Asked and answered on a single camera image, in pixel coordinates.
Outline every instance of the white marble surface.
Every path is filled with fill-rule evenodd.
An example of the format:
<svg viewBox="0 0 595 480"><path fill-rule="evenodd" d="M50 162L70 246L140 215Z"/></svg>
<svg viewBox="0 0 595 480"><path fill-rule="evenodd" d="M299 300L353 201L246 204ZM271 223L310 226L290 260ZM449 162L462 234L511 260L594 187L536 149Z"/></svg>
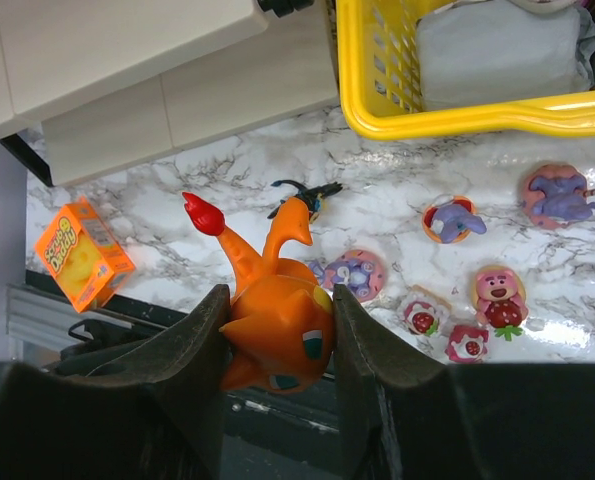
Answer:
<svg viewBox="0 0 595 480"><path fill-rule="evenodd" d="M595 218L548 232L517 208L520 178L547 160L573 164L595 185L595 138L504 132L380 144L357 137L339 108L328 109L77 187L49 190L29 177L27 264L44 271L35 241L63 204L84 194L137 265L121 294L189 311L215 283L233 281L217 241L198 234L186 216L182 191L218 205L259 249L266 215L294 193L272 181L337 180L345 190L314 224L314 246L288 245L284 254L328 261L353 247L379 254L389 280L366 307L402 338L446 361L446 336L428 340L403 328L401 299L420 284L451 302L455 321L473 322L473 273L503 263L523 278L531 313L521 337L507 343L492 336L489 360L595 361ZM457 245L431 242L420 215L440 193L470 197L489 233Z"/></svg>

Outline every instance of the black toy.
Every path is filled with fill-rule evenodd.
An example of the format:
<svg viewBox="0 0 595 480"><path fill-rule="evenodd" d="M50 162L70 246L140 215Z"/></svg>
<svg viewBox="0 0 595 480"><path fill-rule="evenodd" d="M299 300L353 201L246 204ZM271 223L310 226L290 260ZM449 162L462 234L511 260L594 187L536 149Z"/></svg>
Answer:
<svg viewBox="0 0 595 480"><path fill-rule="evenodd" d="M310 213L310 223L313 223L315 220L317 220L319 212L321 212L321 210L324 208L324 199L332 197L333 195L341 192L344 188L341 183L338 182L327 183L326 185L321 185L315 188L307 188L304 184L296 182L295 180L277 180L271 183L271 186L279 187L283 184L292 185L297 189L295 198L298 198L304 202L308 207L308 212ZM268 215L268 218L275 218L278 211L279 207L273 210L270 215Z"/></svg>

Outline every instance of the orange toy figure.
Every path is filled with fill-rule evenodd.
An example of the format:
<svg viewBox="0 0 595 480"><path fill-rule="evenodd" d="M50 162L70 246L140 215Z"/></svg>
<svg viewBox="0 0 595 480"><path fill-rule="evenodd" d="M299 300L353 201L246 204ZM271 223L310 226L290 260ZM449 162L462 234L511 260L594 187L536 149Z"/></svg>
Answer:
<svg viewBox="0 0 595 480"><path fill-rule="evenodd" d="M317 382L335 340L332 301L306 265L279 258L288 240L312 245L306 204L286 200L259 255L226 226L221 210L191 193L182 195L197 230L217 237L235 272L231 321L221 331L236 351L221 388L293 393Z"/></svg>

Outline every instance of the cartoon character toy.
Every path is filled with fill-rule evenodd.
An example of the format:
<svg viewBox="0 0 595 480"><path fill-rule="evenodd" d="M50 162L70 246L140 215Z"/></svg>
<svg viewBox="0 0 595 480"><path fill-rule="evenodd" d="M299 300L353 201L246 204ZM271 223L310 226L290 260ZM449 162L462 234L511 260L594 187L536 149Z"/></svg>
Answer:
<svg viewBox="0 0 595 480"><path fill-rule="evenodd" d="M448 302L417 285L412 287L402 305L404 323L415 335L430 337L450 316Z"/></svg>
<svg viewBox="0 0 595 480"><path fill-rule="evenodd" d="M496 337L510 342L513 335L521 335L521 323L528 316L526 290L511 269L489 265L477 272L471 291L477 310L477 320L495 329Z"/></svg>
<svg viewBox="0 0 595 480"><path fill-rule="evenodd" d="M470 232L486 233L486 224L466 197L442 195L424 212L424 232L437 243L458 243Z"/></svg>
<svg viewBox="0 0 595 480"><path fill-rule="evenodd" d="M333 182L327 183L326 185L322 185L319 187L308 188L306 185L296 182L294 180L277 180L271 183L273 187L279 187L283 184L292 185L297 189L297 193L295 194L295 198L298 198L302 202L306 204L308 207L308 212L310 215L310 223L313 223L319 217L319 213L325 208L324 200L328 197L332 197L333 195L338 194L342 191L343 187L341 183ZM275 218L277 212L279 211L279 207L273 210L268 218Z"/></svg>
<svg viewBox="0 0 595 480"><path fill-rule="evenodd" d="M488 353L487 343L487 330L456 325L448 338L446 355L455 363L480 363Z"/></svg>
<svg viewBox="0 0 595 480"><path fill-rule="evenodd" d="M259 255L226 226L217 207L191 193L183 196L197 230L217 237L235 273L231 321L221 328L235 353L222 389L292 393L315 383L334 345L332 300L306 265L279 257L288 240L312 245L306 204L286 200Z"/></svg>
<svg viewBox="0 0 595 480"><path fill-rule="evenodd" d="M570 165L544 165L532 173L522 187L522 210L539 227L553 230L593 215L595 202L588 197L586 178Z"/></svg>
<svg viewBox="0 0 595 480"><path fill-rule="evenodd" d="M360 302L375 298L386 281L379 257L366 250L350 250L325 269L319 262L311 262L309 267L321 286L332 290L338 283L346 285Z"/></svg>

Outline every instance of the pink bear toy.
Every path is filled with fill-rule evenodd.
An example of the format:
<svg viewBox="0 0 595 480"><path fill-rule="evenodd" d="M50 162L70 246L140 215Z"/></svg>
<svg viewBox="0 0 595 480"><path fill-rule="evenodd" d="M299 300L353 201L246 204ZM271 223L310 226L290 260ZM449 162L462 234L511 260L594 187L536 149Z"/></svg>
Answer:
<svg viewBox="0 0 595 480"><path fill-rule="evenodd" d="M475 277L471 290L477 320L495 329L497 337L511 341L521 335L519 327L528 316L526 290L511 269L499 265L482 268Z"/></svg>

